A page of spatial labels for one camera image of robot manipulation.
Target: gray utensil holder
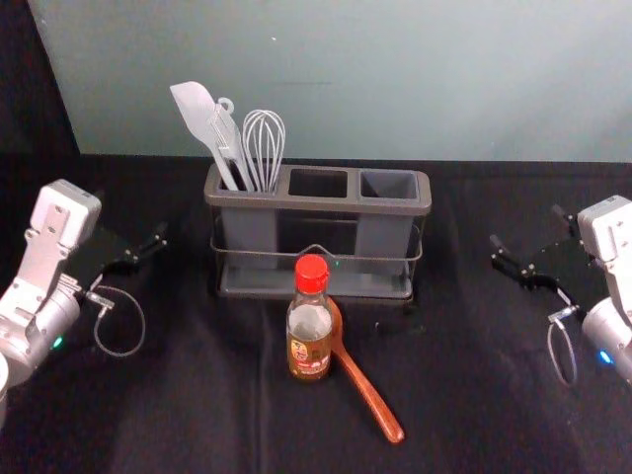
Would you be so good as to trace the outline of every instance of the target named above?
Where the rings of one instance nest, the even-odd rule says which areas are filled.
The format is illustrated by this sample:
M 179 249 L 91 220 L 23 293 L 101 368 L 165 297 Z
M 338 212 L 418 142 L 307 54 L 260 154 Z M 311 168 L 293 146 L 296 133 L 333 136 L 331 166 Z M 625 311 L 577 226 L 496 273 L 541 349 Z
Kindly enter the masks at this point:
M 333 295 L 412 295 L 432 207 L 424 173 L 281 165 L 276 191 L 263 194 L 226 190 L 213 165 L 204 196 L 222 294 L 290 296 L 293 263 L 310 251 L 330 261 Z

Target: wooden spoon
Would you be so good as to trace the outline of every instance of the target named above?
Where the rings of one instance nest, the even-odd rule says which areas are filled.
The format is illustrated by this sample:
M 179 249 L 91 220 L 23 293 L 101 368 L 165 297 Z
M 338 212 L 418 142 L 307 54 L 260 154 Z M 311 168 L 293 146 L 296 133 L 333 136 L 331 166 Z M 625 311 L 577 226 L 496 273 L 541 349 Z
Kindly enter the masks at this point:
M 354 360 L 351 358 L 345 345 L 343 344 L 343 315 L 340 308 L 332 298 L 329 298 L 329 305 L 332 310 L 332 352 L 338 357 L 340 364 L 345 368 L 345 372 L 357 387 L 360 395 L 373 412 L 373 417 L 382 428 L 389 441 L 393 444 L 404 439 L 404 430 L 390 411 L 377 390 L 371 385 L 366 376 L 362 373 Z

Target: glass bottle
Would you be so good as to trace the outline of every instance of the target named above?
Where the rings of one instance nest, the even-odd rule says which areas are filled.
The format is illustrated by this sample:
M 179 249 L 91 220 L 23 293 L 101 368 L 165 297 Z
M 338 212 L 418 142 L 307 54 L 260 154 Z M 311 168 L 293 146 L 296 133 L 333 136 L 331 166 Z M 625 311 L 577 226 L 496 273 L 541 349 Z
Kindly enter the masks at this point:
M 301 380 L 318 380 L 329 371 L 332 315 L 327 302 L 327 262 L 304 255 L 295 267 L 296 293 L 287 309 L 287 362 Z

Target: black table surface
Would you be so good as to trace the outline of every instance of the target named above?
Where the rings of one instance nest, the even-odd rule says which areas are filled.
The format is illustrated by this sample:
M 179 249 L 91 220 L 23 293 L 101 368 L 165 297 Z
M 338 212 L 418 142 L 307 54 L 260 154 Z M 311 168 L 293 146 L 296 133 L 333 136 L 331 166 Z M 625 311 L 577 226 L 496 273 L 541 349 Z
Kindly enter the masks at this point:
M 86 310 L 68 343 L 9 392 L 1 472 L 632 472 L 632 393 L 576 325 L 578 386 L 557 381 L 546 316 L 560 303 L 493 271 L 488 241 L 498 233 L 529 255 L 564 237 L 551 204 L 576 212 L 632 197 L 628 165 L 368 163 L 425 171 L 433 192 L 415 309 L 343 305 L 348 349 L 406 432 L 398 446 L 338 366 L 317 384 L 290 378 L 285 302 L 208 292 L 208 165 L 0 157 L 1 288 L 22 258 L 37 192 L 56 178 L 105 190 L 101 222 L 131 241 L 170 222 L 167 252 L 107 281 L 145 310 L 142 352 L 116 360 L 94 349 Z M 132 317 L 112 324 L 132 328 Z

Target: red bottle cap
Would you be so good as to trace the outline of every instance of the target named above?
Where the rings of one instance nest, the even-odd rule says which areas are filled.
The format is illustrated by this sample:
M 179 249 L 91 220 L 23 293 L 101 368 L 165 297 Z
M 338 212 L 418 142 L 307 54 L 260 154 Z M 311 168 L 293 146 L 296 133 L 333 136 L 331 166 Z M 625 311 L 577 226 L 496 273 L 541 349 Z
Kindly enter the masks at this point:
M 303 255 L 295 267 L 296 288 L 301 293 L 314 294 L 324 291 L 329 279 L 327 262 L 320 255 Z

